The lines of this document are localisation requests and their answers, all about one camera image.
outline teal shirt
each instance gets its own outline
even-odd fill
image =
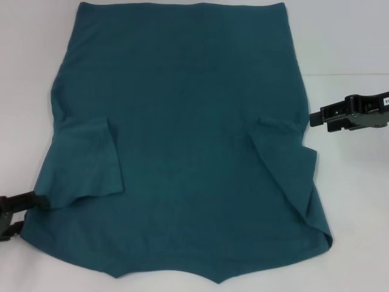
[[[331,246],[284,4],[83,2],[51,97],[38,249],[220,283]]]

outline garment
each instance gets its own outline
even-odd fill
[[[81,3],[51,97],[38,249],[220,283],[330,248],[284,4]]]

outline cloth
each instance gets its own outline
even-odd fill
[[[284,4],[81,3],[21,236],[114,277],[217,283],[327,251]]]

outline teal fabric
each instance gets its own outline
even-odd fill
[[[22,237],[119,277],[217,283],[327,251],[284,4],[81,3]]]

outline white table surface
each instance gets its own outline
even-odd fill
[[[78,3],[0,0],[0,195],[34,185],[52,135],[49,91]],[[389,91],[389,1],[285,3],[312,112],[350,94]],[[16,237],[0,243],[0,291],[389,291],[389,127],[336,133],[325,126],[309,128],[305,144],[318,151],[315,181],[335,238],[324,255],[220,285],[177,271],[113,279],[50,257]]]

